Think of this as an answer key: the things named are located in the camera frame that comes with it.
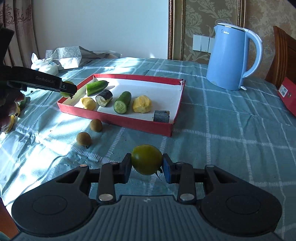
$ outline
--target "cucumber piece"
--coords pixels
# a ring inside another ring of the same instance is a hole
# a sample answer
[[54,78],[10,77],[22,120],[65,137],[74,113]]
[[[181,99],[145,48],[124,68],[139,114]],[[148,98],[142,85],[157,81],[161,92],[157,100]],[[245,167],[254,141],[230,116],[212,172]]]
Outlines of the cucumber piece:
[[124,114],[128,110],[128,106],[131,102],[131,93],[124,91],[115,101],[114,110],[118,114]]
[[86,84],[86,94],[87,96],[93,95],[97,92],[102,91],[108,86],[109,82],[105,80],[96,81],[94,83]]
[[26,105],[30,102],[31,97],[25,97],[23,101],[20,102],[20,110],[23,110]]
[[96,102],[99,104],[99,106],[105,107],[110,100],[113,99],[113,94],[110,90],[102,90],[97,96],[96,96]]

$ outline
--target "tissue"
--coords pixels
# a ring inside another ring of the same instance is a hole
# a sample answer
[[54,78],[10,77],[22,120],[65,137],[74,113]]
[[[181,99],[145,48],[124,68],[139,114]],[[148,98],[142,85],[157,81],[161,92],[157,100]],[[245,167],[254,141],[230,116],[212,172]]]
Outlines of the tissue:
[[57,64],[52,62],[52,58],[38,59],[37,55],[33,53],[31,61],[31,69],[52,75],[57,75],[59,73]]

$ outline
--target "wall switch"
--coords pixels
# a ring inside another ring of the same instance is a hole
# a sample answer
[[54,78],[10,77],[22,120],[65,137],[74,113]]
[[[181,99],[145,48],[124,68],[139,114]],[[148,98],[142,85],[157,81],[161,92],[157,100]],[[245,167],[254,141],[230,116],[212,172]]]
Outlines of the wall switch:
[[214,47],[214,43],[215,43],[215,38],[210,38],[210,42],[209,42],[209,49],[208,49],[208,53],[212,52],[212,49]]
[[207,53],[207,51],[209,49],[209,41],[210,41],[210,38],[209,37],[202,36],[202,42],[201,42],[200,51]]
[[192,50],[200,51],[201,39],[202,39],[201,35],[197,35],[197,34],[193,35]]

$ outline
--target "green tomato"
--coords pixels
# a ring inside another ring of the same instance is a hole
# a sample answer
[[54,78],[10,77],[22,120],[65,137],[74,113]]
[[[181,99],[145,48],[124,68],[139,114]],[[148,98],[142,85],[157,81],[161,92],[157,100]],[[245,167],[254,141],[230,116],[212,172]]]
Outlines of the green tomato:
[[[64,82],[74,85],[73,82],[68,81],[68,80],[66,80],[66,81],[64,81]],[[66,98],[70,97],[70,94],[65,93],[65,92],[60,92],[60,94],[61,94],[61,96],[66,97]]]
[[152,175],[160,169],[163,155],[154,146],[141,145],[133,149],[131,163],[134,169],[142,175]]

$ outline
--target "curtain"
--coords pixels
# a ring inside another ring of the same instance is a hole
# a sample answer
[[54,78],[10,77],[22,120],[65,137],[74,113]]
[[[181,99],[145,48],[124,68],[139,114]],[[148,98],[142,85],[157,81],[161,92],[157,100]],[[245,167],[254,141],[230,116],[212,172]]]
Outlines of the curtain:
[[5,65],[30,68],[32,53],[37,54],[31,0],[4,0],[0,5],[0,23],[15,32],[4,58]]

